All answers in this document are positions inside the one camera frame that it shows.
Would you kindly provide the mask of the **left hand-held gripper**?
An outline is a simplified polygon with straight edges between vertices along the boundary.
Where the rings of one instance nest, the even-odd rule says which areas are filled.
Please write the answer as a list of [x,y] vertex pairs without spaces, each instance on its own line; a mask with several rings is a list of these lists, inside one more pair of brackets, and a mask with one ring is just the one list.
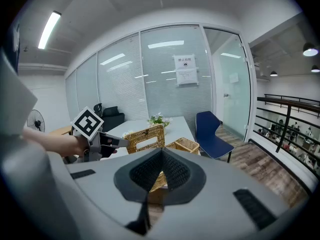
[[109,158],[116,149],[130,145],[127,139],[102,132],[102,125],[103,120],[87,106],[71,122],[71,134],[87,141],[83,156],[77,159],[79,163]]

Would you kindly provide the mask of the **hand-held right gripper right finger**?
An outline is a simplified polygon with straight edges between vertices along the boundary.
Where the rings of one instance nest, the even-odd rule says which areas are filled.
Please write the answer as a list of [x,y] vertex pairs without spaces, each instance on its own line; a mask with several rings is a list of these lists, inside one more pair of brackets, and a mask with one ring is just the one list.
[[149,231],[153,240],[273,240],[288,226],[288,205],[234,166],[173,150],[203,169],[206,181],[184,204],[167,205]]

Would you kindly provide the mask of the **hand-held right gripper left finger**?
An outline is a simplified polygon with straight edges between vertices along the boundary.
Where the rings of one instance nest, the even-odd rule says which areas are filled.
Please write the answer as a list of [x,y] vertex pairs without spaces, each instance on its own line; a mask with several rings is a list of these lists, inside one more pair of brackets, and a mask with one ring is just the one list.
[[148,195],[162,170],[161,148],[69,165],[82,236],[161,236],[163,218],[149,226]]

